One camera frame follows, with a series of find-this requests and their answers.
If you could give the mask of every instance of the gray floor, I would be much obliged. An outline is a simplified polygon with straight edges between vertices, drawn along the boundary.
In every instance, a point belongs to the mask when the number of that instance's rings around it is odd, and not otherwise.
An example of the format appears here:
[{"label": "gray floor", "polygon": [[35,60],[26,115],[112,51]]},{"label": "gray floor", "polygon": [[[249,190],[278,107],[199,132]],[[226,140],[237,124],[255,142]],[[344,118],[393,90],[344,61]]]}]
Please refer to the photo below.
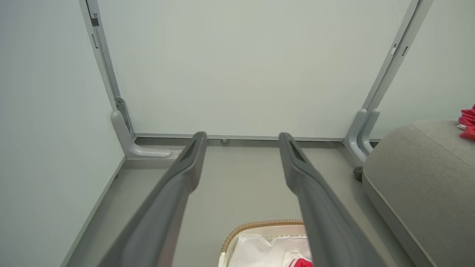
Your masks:
[{"label": "gray floor", "polygon": [[[412,265],[371,205],[361,183],[353,178],[356,163],[343,144],[304,142],[301,146],[387,265]],[[157,167],[147,161],[140,163],[126,162],[121,169],[69,266],[97,264],[169,165]],[[297,198],[285,184],[276,142],[231,141],[221,145],[211,141],[199,183],[188,200],[174,267],[216,266],[224,239],[241,224],[301,219]]]}]

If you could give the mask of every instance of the gray ottoman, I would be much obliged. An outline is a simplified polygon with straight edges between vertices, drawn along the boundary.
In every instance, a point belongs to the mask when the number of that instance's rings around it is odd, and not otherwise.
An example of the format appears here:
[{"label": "gray ottoman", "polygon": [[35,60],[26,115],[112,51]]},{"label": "gray ottoman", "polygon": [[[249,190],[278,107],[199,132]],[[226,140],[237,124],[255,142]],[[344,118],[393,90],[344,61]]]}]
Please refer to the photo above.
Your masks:
[{"label": "gray ottoman", "polygon": [[363,165],[363,187],[416,266],[475,266],[475,142],[452,121],[400,127]]}]

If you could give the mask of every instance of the red cloth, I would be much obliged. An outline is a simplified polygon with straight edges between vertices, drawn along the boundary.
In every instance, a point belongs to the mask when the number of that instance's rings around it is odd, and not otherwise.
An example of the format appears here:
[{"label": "red cloth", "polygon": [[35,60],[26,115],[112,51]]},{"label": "red cloth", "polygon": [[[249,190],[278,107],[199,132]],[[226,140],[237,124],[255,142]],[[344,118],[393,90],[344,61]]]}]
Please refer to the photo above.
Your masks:
[{"label": "red cloth", "polygon": [[472,109],[462,110],[462,116],[458,119],[458,124],[466,126],[460,137],[475,141],[475,105]]},{"label": "red cloth", "polygon": [[295,261],[296,259],[294,259],[289,267],[314,267],[313,263],[304,259],[304,258],[300,258],[300,259],[297,259],[297,261]]}]

